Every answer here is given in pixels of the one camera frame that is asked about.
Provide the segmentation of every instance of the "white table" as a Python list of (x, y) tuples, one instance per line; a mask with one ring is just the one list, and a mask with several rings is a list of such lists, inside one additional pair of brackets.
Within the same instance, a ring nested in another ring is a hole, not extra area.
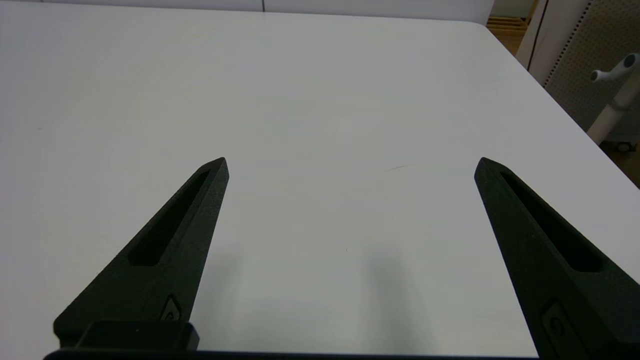
[(638, 190), (480, 25), (0, 2), (2, 358), (220, 156), (201, 349), (535, 355), (481, 156), (640, 279)]

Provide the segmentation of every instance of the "white pipe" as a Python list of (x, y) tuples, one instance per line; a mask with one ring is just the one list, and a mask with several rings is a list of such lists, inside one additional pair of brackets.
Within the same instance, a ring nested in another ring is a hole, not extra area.
[(591, 80), (597, 82), (615, 80), (631, 72), (616, 96), (605, 106), (587, 131), (587, 135), (598, 145), (607, 138), (613, 127), (627, 112), (631, 102), (640, 93), (640, 67), (636, 66), (637, 60), (640, 60), (638, 54), (629, 54), (610, 72), (596, 70), (591, 74)]
[(600, 81), (613, 81), (622, 75), (630, 72), (640, 60), (640, 54), (629, 54), (613, 68), (611, 71), (595, 70), (591, 73), (591, 81), (598, 83)]

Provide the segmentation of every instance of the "wooden floor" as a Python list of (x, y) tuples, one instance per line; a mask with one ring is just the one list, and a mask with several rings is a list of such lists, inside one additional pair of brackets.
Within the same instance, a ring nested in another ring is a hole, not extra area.
[(527, 32), (527, 23), (519, 17), (490, 17), (486, 27), (513, 55)]

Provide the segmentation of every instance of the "pegboard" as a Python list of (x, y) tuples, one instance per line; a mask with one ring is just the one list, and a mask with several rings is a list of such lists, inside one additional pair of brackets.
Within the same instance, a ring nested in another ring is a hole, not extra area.
[[(543, 86), (585, 131), (626, 80), (592, 83), (596, 69), (609, 71), (629, 53), (640, 51), (640, 0), (587, 3)], [(640, 97), (607, 140), (640, 140)]]

